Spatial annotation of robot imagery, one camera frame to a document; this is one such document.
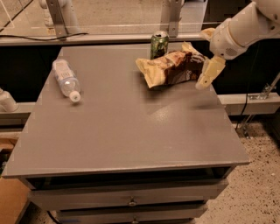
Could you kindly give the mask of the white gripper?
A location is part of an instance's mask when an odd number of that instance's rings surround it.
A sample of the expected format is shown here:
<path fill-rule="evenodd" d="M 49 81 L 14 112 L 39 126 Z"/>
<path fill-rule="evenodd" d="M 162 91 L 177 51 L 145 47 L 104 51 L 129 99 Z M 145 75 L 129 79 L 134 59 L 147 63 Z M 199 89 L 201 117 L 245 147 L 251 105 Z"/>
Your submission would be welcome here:
<path fill-rule="evenodd" d="M 228 18 L 215 29 L 206 28 L 200 32 L 203 39 L 210 41 L 209 49 L 214 56 L 204 62 L 195 85 L 198 90 L 208 88 L 212 84 L 225 68 L 226 60 L 233 60 L 248 50 L 234 40 L 229 30 L 230 22 L 231 19 Z"/>

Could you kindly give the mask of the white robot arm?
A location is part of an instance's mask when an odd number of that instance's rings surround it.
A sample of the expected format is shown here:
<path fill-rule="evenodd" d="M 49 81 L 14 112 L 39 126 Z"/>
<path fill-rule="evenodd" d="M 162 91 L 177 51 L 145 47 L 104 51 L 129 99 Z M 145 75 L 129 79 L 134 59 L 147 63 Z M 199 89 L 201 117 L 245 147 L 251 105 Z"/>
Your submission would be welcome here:
<path fill-rule="evenodd" d="M 202 67 L 197 80 L 198 90 L 211 85 L 227 60 L 245 53 L 255 42 L 274 39 L 280 32 L 280 0 L 251 0 L 234 17 L 226 19 L 216 28 L 207 28 L 201 37 L 209 42 L 213 54 Z"/>

